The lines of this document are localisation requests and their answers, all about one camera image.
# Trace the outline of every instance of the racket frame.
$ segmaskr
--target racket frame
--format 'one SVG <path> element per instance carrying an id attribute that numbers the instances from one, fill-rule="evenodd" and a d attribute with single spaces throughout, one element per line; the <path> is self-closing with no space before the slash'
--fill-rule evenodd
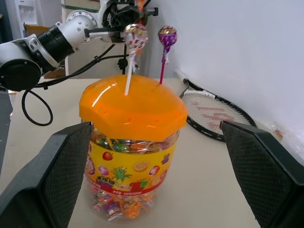
<path id="1" fill-rule="evenodd" d="M 197 85 L 193 84 L 190 80 L 188 80 L 186 78 L 183 79 L 183 83 L 186 85 L 186 89 L 181 93 L 181 95 L 180 95 L 181 99 L 185 96 L 185 93 L 189 90 L 190 87 L 193 88 L 196 91 L 204 91 L 206 93 L 206 96 L 208 96 L 210 98 L 213 98 L 215 100 L 218 100 L 220 102 L 223 102 L 223 103 L 227 104 L 228 106 L 230 106 L 231 108 L 237 110 L 239 113 L 241 113 L 248 120 L 250 125 L 252 125 L 253 127 L 257 127 L 254 120 L 243 109 L 241 109 L 240 107 L 238 107 L 234 103 L 226 100 L 225 98 L 223 98 L 221 96 L 215 95 L 215 94 L 209 92 L 206 89 L 198 87 Z M 201 126 L 196 121 L 194 121 L 190 116 L 187 117 L 187 123 L 191 127 L 193 127 L 194 129 L 199 131 L 200 133 L 202 133 L 202 134 L 204 134 L 204 135 L 206 135 L 206 136 L 208 136 L 212 139 L 215 139 L 215 140 L 218 140 L 218 141 L 221 141 L 221 142 L 225 142 L 224 135 L 215 133 L 211 130 L 208 130 L 207 128 Z"/>

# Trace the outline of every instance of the racket strings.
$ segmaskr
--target racket strings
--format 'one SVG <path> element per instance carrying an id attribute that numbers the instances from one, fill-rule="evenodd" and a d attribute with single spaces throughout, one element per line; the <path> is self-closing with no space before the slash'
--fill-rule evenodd
<path id="1" fill-rule="evenodd" d="M 250 120 L 233 105 L 214 99 L 201 91 L 195 93 L 191 90 L 190 93 L 185 93 L 182 100 L 187 106 L 189 117 L 200 126 L 214 133 L 222 135 L 220 129 L 222 120 L 250 124 Z"/>

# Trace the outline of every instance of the pineapple illustration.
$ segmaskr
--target pineapple illustration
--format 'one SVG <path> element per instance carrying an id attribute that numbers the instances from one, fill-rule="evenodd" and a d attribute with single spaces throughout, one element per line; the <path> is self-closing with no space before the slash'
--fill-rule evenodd
<path id="1" fill-rule="evenodd" d="M 122 184 L 126 178 L 130 178 L 132 176 L 131 174 L 126 174 L 126 172 L 127 172 L 126 168 L 123 167 L 114 168 L 112 170 L 112 173 L 115 175 L 113 180 L 118 184 Z"/>

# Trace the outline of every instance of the pink lollipop stick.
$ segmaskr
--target pink lollipop stick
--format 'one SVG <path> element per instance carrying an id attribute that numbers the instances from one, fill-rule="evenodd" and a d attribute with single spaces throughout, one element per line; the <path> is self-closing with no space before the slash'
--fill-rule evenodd
<path id="1" fill-rule="evenodd" d="M 165 62 L 162 62 L 162 66 L 161 66 L 161 79 L 160 79 L 160 84 L 162 84 L 162 80 L 163 80 L 163 74 L 165 72 Z"/>

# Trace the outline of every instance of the purple lollipop wrapper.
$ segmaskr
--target purple lollipop wrapper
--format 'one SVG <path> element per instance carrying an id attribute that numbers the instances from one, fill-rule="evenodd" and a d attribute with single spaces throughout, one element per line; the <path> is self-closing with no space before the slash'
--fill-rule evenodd
<path id="1" fill-rule="evenodd" d="M 169 63 L 168 52 L 170 51 L 170 48 L 177 42 L 176 29 L 171 26 L 164 26 L 158 32 L 158 38 L 164 47 L 162 62 L 167 66 Z"/>

